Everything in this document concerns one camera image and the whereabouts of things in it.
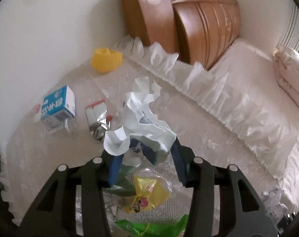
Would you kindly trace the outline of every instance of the pink pillow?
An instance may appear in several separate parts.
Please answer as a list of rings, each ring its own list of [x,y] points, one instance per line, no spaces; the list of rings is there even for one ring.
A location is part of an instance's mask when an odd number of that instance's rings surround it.
[[[280,46],[274,52],[274,70],[279,86],[299,107],[299,54],[290,47]]]

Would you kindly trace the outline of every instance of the yellow string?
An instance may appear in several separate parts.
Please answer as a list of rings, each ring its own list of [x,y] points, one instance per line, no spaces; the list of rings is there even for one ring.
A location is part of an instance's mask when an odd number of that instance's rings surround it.
[[[146,226],[145,230],[144,230],[142,233],[140,233],[139,235],[137,235],[137,237],[141,237],[141,236],[143,236],[143,235],[144,235],[144,233],[146,233],[146,232],[147,232],[147,230],[148,230],[149,226],[150,226],[150,224],[147,224],[147,226]]]

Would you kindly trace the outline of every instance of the bed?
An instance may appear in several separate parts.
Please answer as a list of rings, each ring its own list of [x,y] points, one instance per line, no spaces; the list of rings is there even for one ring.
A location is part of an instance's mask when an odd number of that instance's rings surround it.
[[[211,164],[236,164],[258,193],[280,185],[283,202],[299,210],[299,109],[274,79],[271,58],[236,39],[241,26],[236,0],[122,0],[129,37],[114,45],[122,65],[108,74],[89,62],[53,87],[68,84],[77,100],[77,134],[43,132],[30,111],[2,153],[2,197],[19,224],[59,164],[70,167],[100,154],[88,131],[87,104],[108,99],[122,105],[135,78],[148,76],[162,87],[152,111],[168,123],[183,145]],[[141,167],[150,167],[144,161]],[[155,168],[175,196],[159,210],[118,219],[168,221],[188,213],[192,192],[177,180],[172,159]],[[216,190],[215,224],[219,197]]]

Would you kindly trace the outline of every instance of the yellow cupcake liner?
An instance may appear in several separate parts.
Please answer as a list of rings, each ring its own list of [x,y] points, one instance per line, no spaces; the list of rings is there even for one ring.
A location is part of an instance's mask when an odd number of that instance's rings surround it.
[[[112,71],[122,63],[122,53],[110,50],[109,48],[99,48],[95,50],[91,59],[91,66],[101,73]]]

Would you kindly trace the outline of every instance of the wall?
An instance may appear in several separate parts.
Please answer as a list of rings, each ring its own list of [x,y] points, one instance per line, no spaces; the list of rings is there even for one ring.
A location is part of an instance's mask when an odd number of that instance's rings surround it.
[[[39,97],[124,34],[120,0],[2,0],[0,151]]]
[[[287,19],[292,0],[238,0],[242,28],[240,36],[267,54],[275,49]]]

